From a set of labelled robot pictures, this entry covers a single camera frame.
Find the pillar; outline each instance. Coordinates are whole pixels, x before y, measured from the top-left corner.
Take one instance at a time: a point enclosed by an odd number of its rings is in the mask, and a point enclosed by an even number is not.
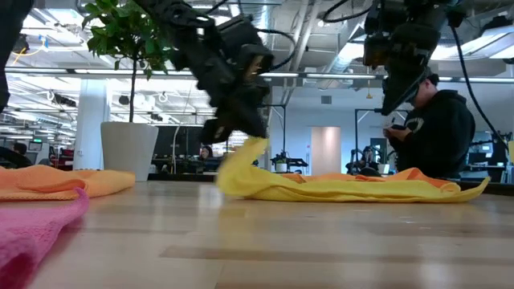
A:
[[[111,95],[106,79],[82,79],[73,169],[103,169],[100,124],[109,121]]]

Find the orange towel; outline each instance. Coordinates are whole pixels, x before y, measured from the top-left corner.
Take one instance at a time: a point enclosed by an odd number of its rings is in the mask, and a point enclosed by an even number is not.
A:
[[[72,200],[79,187],[100,197],[134,186],[133,173],[115,171],[64,172],[45,165],[24,169],[0,168],[0,201]]]

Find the pink towel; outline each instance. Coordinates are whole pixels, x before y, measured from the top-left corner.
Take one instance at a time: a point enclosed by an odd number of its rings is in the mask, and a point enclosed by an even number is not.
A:
[[[61,229],[86,213],[88,195],[66,206],[0,210],[0,288],[24,288]]]

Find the hood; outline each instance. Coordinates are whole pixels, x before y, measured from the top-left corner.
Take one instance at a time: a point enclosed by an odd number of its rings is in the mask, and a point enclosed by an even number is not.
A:
[[[432,102],[434,101],[440,101],[440,100],[448,100],[448,99],[454,99],[458,100],[463,104],[466,104],[466,98],[461,96],[459,92],[454,90],[441,90],[438,93],[435,94],[434,98],[432,99]]]

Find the black hoodie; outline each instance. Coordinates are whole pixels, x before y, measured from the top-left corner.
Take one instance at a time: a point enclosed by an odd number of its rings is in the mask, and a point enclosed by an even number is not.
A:
[[[456,91],[439,91],[404,124],[412,133],[403,142],[391,139],[399,171],[418,168],[428,177],[459,177],[475,135],[475,120],[466,99]]]

